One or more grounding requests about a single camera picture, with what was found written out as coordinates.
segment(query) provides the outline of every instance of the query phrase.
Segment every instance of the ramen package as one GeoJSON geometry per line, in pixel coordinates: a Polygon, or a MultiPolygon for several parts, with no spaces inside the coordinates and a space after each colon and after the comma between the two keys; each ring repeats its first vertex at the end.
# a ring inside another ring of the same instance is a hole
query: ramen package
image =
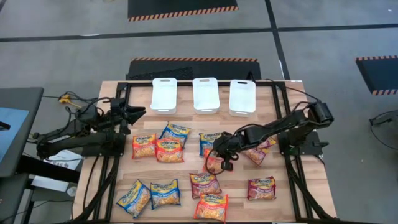
{"type": "Polygon", "coordinates": [[[200,198],[202,194],[220,194],[221,188],[213,174],[189,174],[191,179],[192,198],[200,198]]]}
{"type": "Polygon", "coordinates": [[[204,155],[205,164],[203,165],[203,171],[211,172],[212,174],[217,174],[217,173],[223,171],[221,168],[221,163],[224,161],[224,159],[221,157],[217,157],[215,152],[212,152],[210,154],[209,158],[207,159],[207,168],[209,169],[209,170],[207,170],[206,169],[206,158],[207,158],[207,155],[210,153],[210,151],[211,150],[209,150],[209,149],[205,150],[205,155],[204,155]]]}
{"type": "Polygon", "coordinates": [[[159,139],[173,139],[179,140],[181,146],[184,147],[185,141],[187,140],[188,134],[191,131],[190,128],[185,128],[175,124],[168,124],[163,130],[162,135],[159,139]]]}
{"type": "Polygon", "coordinates": [[[155,155],[156,134],[132,137],[132,159],[155,155]]]}
{"type": "Polygon", "coordinates": [[[199,156],[203,156],[205,150],[212,150],[213,149],[213,142],[215,139],[221,136],[221,133],[213,133],[213,134],[199,134],[200,136],[200,153],[199,156]]]}
{"type": "Polygon", "coordinates": [[[137,180],[129,192],[121,197],[116,205],[122,207],[130,213],[133,218],[137,218],[150,199],[150,190],[137,180]]]}
{"type": "Polygon", "coordinates": [[[162,205],[181,205],[181,193],[177,179],[174,179],[169,184],[150,183],[150,194],[152,196],[152,209],[162,205]]]}
{"type": "Polygon", "coordinates": [[[275,179],[272,176],[265,179],[252,179],[248,183],[248,199],[272,200],[276,198],[275,190],[275,179]]]}
{"type": "Polygon", "coordinates": [[[228,195],[202,195],[200,196],[193,218],[210,218],[225,223],[226,209],[228,208],[228,195]]]}
{"type": "Polygon", "coordinates": [[[183,162],[182,147],[179,140],[158,139],[155,149],[159,162],[183,162]]]}
{"type": "Polygon", "coordinates": [[[249,159],[251,159],[255,164],[259,166],[269,152],[268,148],[273,146],[274,144],[276,144],[276,141],[268,138],[266,141],[258,145],[258,147],[242,151],[241,153],[246,155],[249,159]]]}
{"type": "Polygon", "coordinates": [[[257,146],[258,149],[267,149],[276,144],[276,141],[273,137],[267,138],[263,143],[257,146]]]}

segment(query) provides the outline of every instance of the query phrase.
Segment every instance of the wooden tabletop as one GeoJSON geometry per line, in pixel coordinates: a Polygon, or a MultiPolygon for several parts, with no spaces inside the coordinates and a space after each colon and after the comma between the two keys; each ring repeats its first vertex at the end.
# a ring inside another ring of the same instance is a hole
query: wooden tabletop
{"type": "MultiPolygon", "coordinates": [[[[99,97],[114,97],[116,94],[117,81],[104,81],[102,83],[99,97]]],[[[286,81],[286,85],[304,91],[302,82],[286,81]]],[[[287,90],[290,107],[293,108],[299,101],[306,101],[306,96],[287,90]]],[[[244,124],[257,123],[266,124],[275,119],[275,106],[270,87],[258,86],[256,90],[256,112],[249,118],[232,117],[228,113],[229,87],[219,87],[220,110],[217,114],[199,115],[193,109],[192,88],[188,86],[178,87],[177,91],[177,113],[173,115],[157,115],[150,109],[152,99],[152,87],[134,87],[131,90],[130,102],[132,106],[145,106],[147,113],[136,123],[130,126],[132,134],[127,136],[125,153],[120,159],[118,176],[116,181],[116,191],[114,194],[113,209],[111,215],[112,222],[133,222],[132,216],[126,213],[115,203],[128,192],[133,183],[139,179],[146,186],[150,183],[165,184],[172,179],[178,179],[181,190],[181,206],[169,205],[160,207],[156,210],[150,209],[150,203],[140,214],[137,222],[195,222],[193,213],[199,199],[192,199],[189,173],[202,172],[203,158],[199,157],[200,139],[199,133],[215,133],[228,131],[233,133],[244,124]],[[183,163],[166,164],[159,163],[154,157],[131,159],[132,137],[134,135],[144,135],[156,133],[160,136],[167,122],[192,128],[190,135],[185,143],[183,152],[183,163]]],[[[282,95],[279,93],[282,111],[282,95]]],[[[109,110],[109,104],[98,103],[102,109],[109,110]]],[[[83,196],[85,193],[88,176],[94,157],[84,160],[81,170],[80,181],[73,204],[73,214],[79,215],[82,211],[83,196]]],[[[96,193],[100,179],[102,157],[98,160],[90,186],[88,188],[87,202],[96,193]]],[[[318,203],[331,216],[335,216],[335,207],[330,193],[328,179],[323,164],[314,156],[302,156],[303,169],[307,179],[309,191],[318,203]]],[[[234,163],[233,172],[224,172],[217,176],[222,195],[229,195],[227,212],[227,222],[271,222],[271,221],[294,221],[294,211],[290,196],[289,183],[285,168],[284,158],[279,153],[279,146],[276,144],[271,147],[261,167],[253,164],[247,157],[240,156],[234,163]],[[274,176],[276,180],[276,200],[272,201],[248,201],[247,187],[248,179],[274,176]]],[[[297,189],[300,201],[301,214],[305,216],[305,207],[302,195],[297,189]]],[[[100,218],[104,217],[105,205],[108,192],[105,192],[101,203],[100,218]]]]}

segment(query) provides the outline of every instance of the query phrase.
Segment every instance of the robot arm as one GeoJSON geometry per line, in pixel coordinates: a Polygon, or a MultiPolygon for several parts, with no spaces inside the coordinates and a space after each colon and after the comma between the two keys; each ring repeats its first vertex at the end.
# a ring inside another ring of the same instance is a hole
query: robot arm
{"type": "MultiPolygon", "coordinates": [[[[317,101],[263,126],[249,124],[239,128],[234,134],[223,132],[221,137],[214,141],[213,150],[218,157],[224,159],[221,168],[232,171],[233,165],[230,160],[238,160],[238,152],[255,148],[267,138],[280,133],[287,134],[291,146],[299,146],[314,129],[328,127],[333,120],[326,103],[317,101]],[[307,108],[308,116],[305,116],[304,110],[307,108]]],[[[318,144],[319,147],[328,145],[325,142],[314,144],[318,144]]]]}
{"type": "Polygon", "coordinates": [[[111,109],[106,114],[100,114],[98,108],[90,104],[70,112],[75,119],[64,128],[47,134],[34,133],[37,155],[45,159],[76,147],[83,147],[83,152],[88,151],[82,156],[115,154],[111,151],[118,145],[124,146],[124,136],[131,133],[128,125],[133,125],[146,111],[144,107],[128,106],[124,98],[110,98],[108,103],[111,109]],[[118,133],[115,131],[117,125],[120,125],[118,133]]]}

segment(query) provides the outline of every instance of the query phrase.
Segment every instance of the white plastic tray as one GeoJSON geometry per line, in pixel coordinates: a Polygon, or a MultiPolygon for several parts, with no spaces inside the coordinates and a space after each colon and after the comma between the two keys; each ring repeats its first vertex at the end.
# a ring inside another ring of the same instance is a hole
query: white plastic tray
{"type": "Polygon", "coordinates": [[[215,78],[196,78],[192,81],[193,108],[197,114],[213,114],[220,108],[218,82],[215,78]]]}
{"type": "Polygon", "coordinates": [[[231,80],[229,114],[248,117],[256,111],[256,84],[249,80],[231,80]]]}
{"type": "Polygon", "coordinates": [[[155,78],[152,81],[152,103],[150,108],[157,114],[174,114],[177,111],[177,80],[155,78]]]}

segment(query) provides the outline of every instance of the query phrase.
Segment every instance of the yellow and black hazard tape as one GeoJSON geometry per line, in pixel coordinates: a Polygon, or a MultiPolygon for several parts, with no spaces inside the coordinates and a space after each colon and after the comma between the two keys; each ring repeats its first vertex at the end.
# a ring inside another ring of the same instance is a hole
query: yellow and black hazard tape
{"type": "Polygon", "coordinates": [[[150,61],[169,61],[169,62],[258,62],[253,58],[151,58],[138,57],[131,61],[150,60],[150,61]]]}
{"type": "Polygon", "coordinates": [[[382,60],[382,59],[395,59],[396,55],[387,55],[387,56],[375,56],[375,57],[358,57],[355,61],[360,60],[382,60]]]}
{"type": "Polygon", "coordinates": [[[239,9],[238,6],[228,6],[228,7],[217,7],[211,9],[199,9],[199,10],[189,10],[189,11],[182,11],[182,12],[170,12],[170,13],[161,13],[161,14],[154,14],[154,15],[146,15],[146,16],[133,16],[129,18],[130,22],[137,22],[137,21],[146,21],[152,19],[165,19],[165,18],[172,18],[172,17],[181,17],[181,16],[194,16],[199,14],[210,14],[216,12],[229,12],[229,11],[237,11],[239,9]]]}

